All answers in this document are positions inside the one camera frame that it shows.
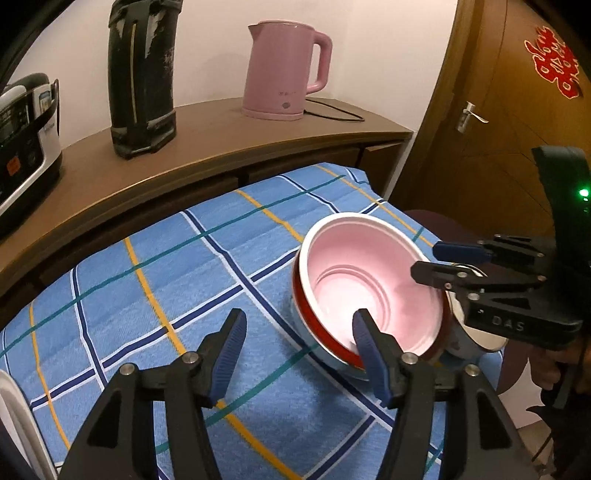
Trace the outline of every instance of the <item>rice cooker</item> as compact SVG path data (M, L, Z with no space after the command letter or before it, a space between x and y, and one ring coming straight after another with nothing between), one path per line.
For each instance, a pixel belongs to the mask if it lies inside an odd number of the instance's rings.
M0 96L0 237L18 226L57 181L59 84L33 73Z

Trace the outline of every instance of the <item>kettle base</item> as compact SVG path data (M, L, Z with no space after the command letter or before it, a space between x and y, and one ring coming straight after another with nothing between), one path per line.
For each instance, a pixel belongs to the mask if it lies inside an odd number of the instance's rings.
M242 108L242 113L246 116L253 118L261 118L263 120L283 120L292 121L299 120L304 116L304 112L301 113L269 113L269 112L257 112L256 110L249 110Z

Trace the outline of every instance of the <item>cabinet top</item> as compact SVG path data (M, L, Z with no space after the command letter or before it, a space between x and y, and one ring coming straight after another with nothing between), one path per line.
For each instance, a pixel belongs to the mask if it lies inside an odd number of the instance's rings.
M365 122L312 115L291 122L259 120L243 116L242 99L232 98L176 108L177 136L153 154L119 158L109 129L67 147L55 188L16 231L0 240L0 296L80 235L195 181L285 155L412 135L374 113L324 101L362 115ZM323 115L348 117L315 103L307 106Z

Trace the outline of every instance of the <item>blue gripper pad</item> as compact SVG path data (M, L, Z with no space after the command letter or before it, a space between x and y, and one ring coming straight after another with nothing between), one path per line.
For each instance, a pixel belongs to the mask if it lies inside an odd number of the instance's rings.
M389 369L359 311L353 314L353 337L374 395L385 407L394 397L390 390Z
M492 260L492 254L484 247L437 242L433 245L433 256L440 262L479 265Z
M223 398L228 391L228 385L236 368L238 356L245 339L246 314L240 311L212 369L212 386L208 397L214 404L220 398Z

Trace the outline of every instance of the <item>pink electric kettle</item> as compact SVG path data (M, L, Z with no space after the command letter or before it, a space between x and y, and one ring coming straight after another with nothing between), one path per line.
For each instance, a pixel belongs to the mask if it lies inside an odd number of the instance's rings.
M252 35L242 113L270 120L298 120L308 93L329 78L332 40L309 25L283 20L249 25ZM314 44L320 46L316 82L308 85Z

